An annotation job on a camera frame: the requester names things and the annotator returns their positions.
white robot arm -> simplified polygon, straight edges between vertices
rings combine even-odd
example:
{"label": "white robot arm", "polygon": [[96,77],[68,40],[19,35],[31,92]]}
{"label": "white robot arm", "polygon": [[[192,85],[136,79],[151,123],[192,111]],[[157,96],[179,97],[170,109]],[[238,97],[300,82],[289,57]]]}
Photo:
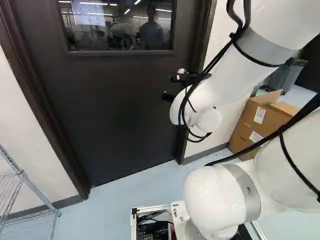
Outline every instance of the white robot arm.
{"label": "white robot arm", "polygon": [[[261,1],[252,12],[252,24],[221,58],[212,76],[189,96],[184,108],[186,123],[203,132],[218,128],[223,120],[219,106],[238,99],[320,33],[319,13],[318,0]],[[184,89],[171,105],[170,119],[175,125],[179,124],[179,108],[185,95]],[[317,190],[319,123],[318,109],[283,134],[296,167]],[[319,200],[290,166],[280,138],[267,143],[255,159],[196,169],[184,183],[184,214],[199,232],[197,239],[231,239],[239,224],[286,209],[320,212]],[[182,224],[179,219],[173,220],[177,227]]]}
{"label": "white robot arm", "polygon": [[[205,133],[214,131],[223,121],[213,107],[240,98],[320,33],[317,0],[254,0],[253,5],[250,26],[221,58],[212,76],[189,97],[196,112],[189,103],[184,108],[187,124]],[[179,108],[185,95],[183,89],[171,105],[170,120],[174,125],[179,124]]]}

glass window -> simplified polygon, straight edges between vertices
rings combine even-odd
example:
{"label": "glass window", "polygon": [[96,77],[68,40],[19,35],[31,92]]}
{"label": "glass window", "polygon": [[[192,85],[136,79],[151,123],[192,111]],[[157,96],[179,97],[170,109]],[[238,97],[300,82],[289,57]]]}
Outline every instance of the glass window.
{"label": "glass window", "polygon": [[59,0],[69,51],[170,50],[173,0]]}

light blue floor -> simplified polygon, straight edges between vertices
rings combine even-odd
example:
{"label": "light blue floor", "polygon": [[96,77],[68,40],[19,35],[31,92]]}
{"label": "light blue floor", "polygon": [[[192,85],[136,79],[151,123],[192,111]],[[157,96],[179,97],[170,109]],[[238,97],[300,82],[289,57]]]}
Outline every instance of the light blue floor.
{"label": "light blue floor", "polygon": [[62,209],[54,240],[130,240],[131,208],[183,200],[184,178],[191,170],[231,154],[224,149],[187,165],[169,161],[95,187],[87,201]]}
{"label": "light blue floor", "polygon": [[[263,89],[259,89],[256,93],[257,96],[266,94],[267,92]],[[296,106],[297,108],[302,108],[304,105],[306,105],[307,102],[309,102],[316,93],[314,91],[305,89],[303,87],[293,85],[289,92],[287,92],[285,95],[280,96],[278,99],[278,102],[286,102],[288,104],[291,104],[293,106]]]}
{"label": "light blue floor", "polygon": [[[314,95],[294,85],[279,101],[302,108]],[[54,240],[130,240],[132,207],[183,200],[184,178],[191,170],[229,155],[231,152],[224,149],[184,166],[169,161],[96,187],[87,201],[62,209]],[[301,212],[287,212],[258,221],[268,240],[320,239],[319,223],[319,213]]]}

door frame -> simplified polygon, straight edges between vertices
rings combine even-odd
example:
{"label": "door frame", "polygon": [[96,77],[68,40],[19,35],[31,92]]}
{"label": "door frame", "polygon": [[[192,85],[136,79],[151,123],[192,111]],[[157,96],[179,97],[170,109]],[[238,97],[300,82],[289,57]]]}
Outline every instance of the door frame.
{"label": "door frame", "polygon": [[[202,6],[198,13],[200,21],[196,23],[198,31],[195,34],[197,38],[194,41],[194,54],[192,55],[194,58],[190,62],[190,71],[199,71],[203,68],[216,3],[217,0],[202,0]],[[41,76],[30,57],[25,36],[22,31],[19,31],[20,29],[20,24],[15,19],[12,0],[0,1],[0,45],[3,52],[45,136],[79,195],[86,200],[90,193],[89,181],[80,165],[76,150],[53,108]],[[179,164],[184,159],[187,138],[188,131],[184,127],[178,127],[174,157]]]}

door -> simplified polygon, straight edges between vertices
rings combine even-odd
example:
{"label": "door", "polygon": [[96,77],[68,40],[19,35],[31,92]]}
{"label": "door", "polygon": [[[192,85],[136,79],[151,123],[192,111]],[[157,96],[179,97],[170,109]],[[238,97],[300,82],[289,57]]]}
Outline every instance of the door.
{"label": "door", "polygon": [[63,130],[94,187],[170,161],[164,90],[189,68],[199,0],[12,0]]}

